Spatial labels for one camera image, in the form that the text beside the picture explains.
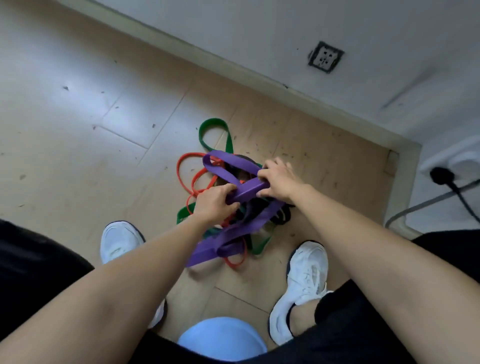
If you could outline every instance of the wooden floor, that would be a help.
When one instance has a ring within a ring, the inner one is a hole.
[[[315,188],[381,222],[388,150],[175,58],[56,4],[0,0],[0,215],[94,265],[103,228],[132,222],[146,238],[175,224],[186,192],[175,166],[203,151],[197,128],[227,121],[236,153],[280,156]],[[224,148],[212,130],[207,143]],[[186,161],[186,181],[201,167]],[[286,289],[291,251],[319,240],[298,211],[238,270],[184,270],[160,335],[176,340],[206,317],[252,324],[268,346],[268,313]],[[330,256],[329,288],[347,279]]]

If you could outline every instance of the red resistance band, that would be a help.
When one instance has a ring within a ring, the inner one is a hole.
[[[189,158],[189,157],[200,157],[202,158],[203,156],[205,156],[206,153],[200,153],[200,152],[191,152],[191,153],[185,153],[184,155],[182,155],[178,162],[177,162],[177,177],[179,179],[179,182],[181,184],[181,186],[184,188],[185,191],[187,191],[190,195],[188,196],[187,198],[187,201],[186,201],[186,205],[187,205],[187,210],[188,212],[191,214],[193,214],[193,212],[190,211],[189,207],[188,207],[188,202],[190,201],[190,199],[192,197],[197,197],[198,194],[201,194],[203,191],[205,190],[208,190],[210,187],[213,187],[213,185],[215,184],[215,182],[217,181],[218,179],[218,176],[213,176],[213,178],[210,180],[209,184],[207,185],[206,188],[203,188],[203,189],[200,189],[200,190],[195,190],[195,183],[197,182],[197,180],[203,176],[205,173],[207,173],[207,169],[204,167],[202,168],[200,171],[198,171],[194,176],[193,176],[193,179],[192,179],[192,190],[189,190],[188,187],[183,183],[181,177],[180,177],[180,164],[186,159],[186,158]],[[211,157],[212,161],[213,161],[213,165],[214,166],[222,166],[224,167],[224,163],[223,161],[221,161],[220,159],[216,158],[216,157]],[[225,219],[225,221],[221,224],[222,228],[228,226],[230,224],[230,220],[232,220],[233,218],[233,215],[232,214],[231,216],[229,216],[228,218]],[[228,258],[223,258],[223,260],[225,261],[225,263],[230,267],[230,268],[236,268],[238,266],[240,266],[243,261],[245,260],[245,257],[247,255],[247,242],[245,241],[244,238],[243,239],[243,244],[244,244],[244,249],[243,249],[243,255],[242,255],[242,259],[240,262],[238,263],[232,263],[230,262],[230,260]]]

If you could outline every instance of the person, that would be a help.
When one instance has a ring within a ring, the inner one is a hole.
[[[289,163],[268,160],[258,193],[294,204],[352,280],[325,286],[323,246],[294,251],[288,289],[269,329],[284,343],[249,363],[480,363],[479,231],[425,234],[414,243],[304,184]],[[127,222],[107,226],[97,269],[67,248],[0,224],[1,363],[215,363],[149,325],[203,232],[238,208],[235,186],[198,196],[195,212],[144,243]],[[303,333],[293,317],[310,313]]]

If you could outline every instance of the pile of resistance bands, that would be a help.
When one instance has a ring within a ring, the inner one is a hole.
[[[205,132],[219,127],[227,132],[225,152],[209,147],[203,140]],[[240,208],[228,217],[220,227],[213,227],[205,232],[203,240],[198,243],[187,267],[206,262],[217,257],[225,260],[231,268],[243,263],[247,252],[260,255],[270,241],[273,228],[290,221],[290,207],[282,201],[273,198],[258,198],[259,190],[268,188],[266,181],[257,177],[262,167],[246,156],[233,154],[233,143],[227,123],[221,119],[208,119],[198,129],[200,144],[207,153],[186,153],[177,162],[177,177],[182,187],[190,194],[186,206],[177,214],[177,224],[191,215],[195,209],[195,202],[189,203],[192,197],[206,189],[225,183],[233,183],[237,189],[227,196],[227,204],[240,202]],[[201,157],[204,168],[192,179],[189,189],[180,178],[180,164],[189,157]],[[211,172],[214,176],[204,189],[195,189],[195,182],[205,173]],[[232,263],[228,257],[241,254],[238,263]]]

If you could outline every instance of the gray cable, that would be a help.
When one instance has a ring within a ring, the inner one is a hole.
[[[470,182],[469,184],[466,184],[463,187],[459,187],[458,190],[460,192],[464,192],[464,191],[471,190],[472,188],[475,188],[478,185],[480,185],[480,180]],[[437,196],[435,198],[432,198],[431,200],[422,202],[421,204],[409,207],[409,208],[399,212],[398,214],[393,215],[391,218],[389,218],[388,221],[385,223],[385,227],[388,229],[388,227],[392,224],[392,222],[394,222],[398,218],[401,218],[402,216],[405,216],[406,214],[409,214],[410,212],[418,211],[418,210],[420,210],[424,207],[428,207],[430,205],[436,204],[437,202],[446,200],[446,199],[448,199],[450,197],[453,197],[453,196],[456,196],[456,193],[454,191],[450,191],[450,192],[447,192],[445,194],[441,194],[440,196]]]

